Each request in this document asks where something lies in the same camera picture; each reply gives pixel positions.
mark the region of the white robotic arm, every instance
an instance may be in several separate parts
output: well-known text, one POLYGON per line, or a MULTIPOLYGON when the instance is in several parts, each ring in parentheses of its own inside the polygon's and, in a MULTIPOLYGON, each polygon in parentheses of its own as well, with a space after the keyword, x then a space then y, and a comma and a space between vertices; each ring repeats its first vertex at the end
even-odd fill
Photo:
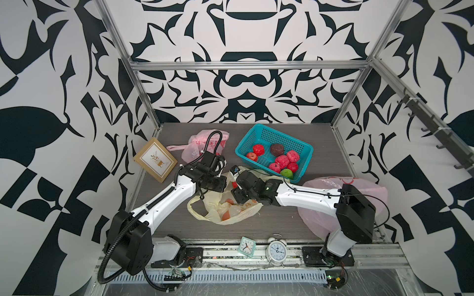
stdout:
MULTIPOLYGON (((152 233, 180 203, 196 193, 203 197, 201 189, 223 192, 226 178, 220 173, 225 165, 223 157, 208 152, 200 163, 182 167, 175 180, 144 205, 130 214, 119 211, 110 226, 104 259, 108 256, 130 275, 135 275, 150 261, 178 258, 183 242, 168 236, 153 244, 152 233)), ((336 265, 356 242, 372 241, 375 207, 352 185, 345 184, 342 189, 316 189, 288 184, 281 179, 265 182, 249 171, 240 172, 237 166, 231 172, 238 184, 232 194, 239 204, 255 199, 266 205, 299 206, 336 217, 340 227, 326 238, 321 249, 328 266, 336 265)), ((104 269, 108 258, 104 260, 104 269)), ((110 278, 113 277, 103 278, 102 274, 99 282, 106 283, 110 278)))

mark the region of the blue plastic basket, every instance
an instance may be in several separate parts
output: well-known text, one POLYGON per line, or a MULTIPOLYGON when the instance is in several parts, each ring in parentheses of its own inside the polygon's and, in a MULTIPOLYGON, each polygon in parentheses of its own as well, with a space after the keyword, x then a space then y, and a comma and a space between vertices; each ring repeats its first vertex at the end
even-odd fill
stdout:
POLYGON ((285 147, 285 154, 290 150, 294 150, 300 155, 300 160, 297 162, 299 168, 293 174, 293 180, 291 180, 291 183, 298 183, 304 175, 304 172, 310 163, 311 156, 313 155, 314 149, 308 143, 263 124, 256 124, 240 141, 236 148, 236 154, 242 158, 246 165, 254 169, 264 170, 271 175, 281 176, 268 168, 270 164, 275 162, 275 157, 270 153, 270 146, 272 144, 282 144, 285 147), (253 147, 256 144, 261 144, 265 147, 265 154, 259 156, 257 162, 246 157, 247 153, 253 152, 253 147))

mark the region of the wooden surface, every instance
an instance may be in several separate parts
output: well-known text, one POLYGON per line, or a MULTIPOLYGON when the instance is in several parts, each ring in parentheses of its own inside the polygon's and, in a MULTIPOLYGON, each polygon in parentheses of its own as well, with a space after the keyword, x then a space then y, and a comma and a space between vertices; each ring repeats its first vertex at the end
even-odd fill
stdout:
MULTIPOLYGON (((313 146, 312 159, 299 185, 317 177, 350 176, 329 124, 274 124, 269 126, 313 146)), ((165 123, 158 140, 164 146, 182 145, 187 144, 191 135, 196 135, 204 129, 219 129, 229 132, 229 140, 223 151, 228 164, 224 169, 226 172, 236 164, 244 165, 235 154, 235 148, 252 127, 251 124, 165 123)), ((181 153, 182 151, 171 152, 178 163, 183 163, 181 153)), ((178 166, 173 169, 164 183, 158 182, 147 173, 135 207, 144 204, 169 185, 177 170, 178 166)), ((258 214, 246 220, 232 225, 217 225, 194 218, 186 208, 187 202, 181 203, 160 224, 153 235, 154 237, 173 234, 182 239, 228 240, 240 239, 242 236, 251 239, 267 239, 273 233, 279 233, 285 239, 316 239, 316 236, 300 218, 296 207, 264 206, 258 214)), ((201 201, 192 206, 199 214, 206 215, 207 212, 201 201)))

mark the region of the alarm clock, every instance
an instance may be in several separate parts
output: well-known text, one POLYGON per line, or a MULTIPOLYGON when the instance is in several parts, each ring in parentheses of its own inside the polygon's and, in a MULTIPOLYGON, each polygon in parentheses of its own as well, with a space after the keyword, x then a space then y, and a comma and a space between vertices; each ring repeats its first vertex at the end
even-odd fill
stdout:
POLYGON ((286 241, 271 237, 268 239, 268 242, 270 244, 265 252, 268 262, 275 266, 282 265, 286 260, 286 241))
POLYGON ((242 236, 240 240, 240 245, 238 247, 238 252, 244 254, 248 257, 252 257, 255 251, 255 241, 242 236))

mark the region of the picture frame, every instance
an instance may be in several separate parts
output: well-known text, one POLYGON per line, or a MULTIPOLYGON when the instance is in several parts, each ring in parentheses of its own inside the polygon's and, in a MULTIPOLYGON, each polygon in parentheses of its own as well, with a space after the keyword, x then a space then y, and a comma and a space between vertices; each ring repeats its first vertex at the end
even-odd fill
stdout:
POLYGON ((158 141, 152 138, 133 158, 150 175, 163 183, 178 161, 158 141))

